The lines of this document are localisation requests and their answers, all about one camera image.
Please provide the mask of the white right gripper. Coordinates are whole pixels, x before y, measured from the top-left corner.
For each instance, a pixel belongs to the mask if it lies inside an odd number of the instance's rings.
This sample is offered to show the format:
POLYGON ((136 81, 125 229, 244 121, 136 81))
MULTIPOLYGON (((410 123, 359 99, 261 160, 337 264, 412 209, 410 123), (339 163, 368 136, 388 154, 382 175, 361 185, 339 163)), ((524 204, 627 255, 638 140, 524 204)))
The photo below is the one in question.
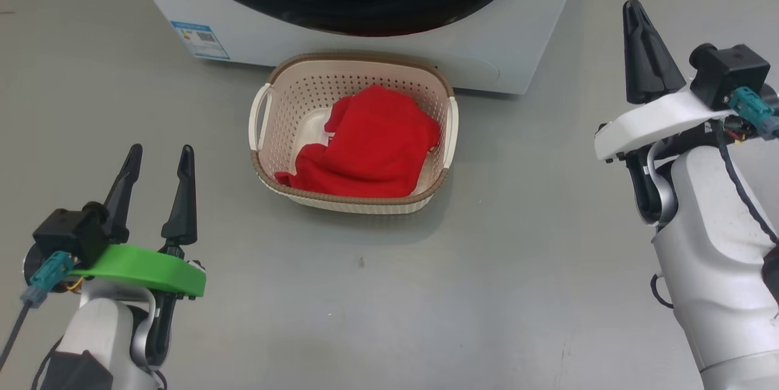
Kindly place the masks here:
POLYGON ((596 132, 593 148, 599 161, 732 115, 731 109, 710 109, 690 90, 679 91, 686 85, 685 77, 639 0, 626 1, 621 16, 627 102, 656 100, 621 114, 596 132))

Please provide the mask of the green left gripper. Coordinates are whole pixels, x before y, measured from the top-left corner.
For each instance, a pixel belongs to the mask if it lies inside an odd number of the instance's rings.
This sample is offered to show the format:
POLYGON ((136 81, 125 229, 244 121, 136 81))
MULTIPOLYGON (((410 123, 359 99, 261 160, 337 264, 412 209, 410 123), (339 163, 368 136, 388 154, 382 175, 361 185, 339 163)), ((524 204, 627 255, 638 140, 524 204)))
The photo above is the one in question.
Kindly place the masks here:
MULTIPOLYGON (((202 298, 206 287, 206 273, 202 268, 175 255, 122 245, 129 238, 127 215, 143 154, 141 144, 133 144, 129 148, 125 162, 103 202, 103 234, 112 245, 89 268, 74 268, 70 275, 202 298)), ((187 246, 198 240, 195 153, 189 144, 181 150, 177 177, 179 183, 172 211, 161 230, 167 248, 187 246)))

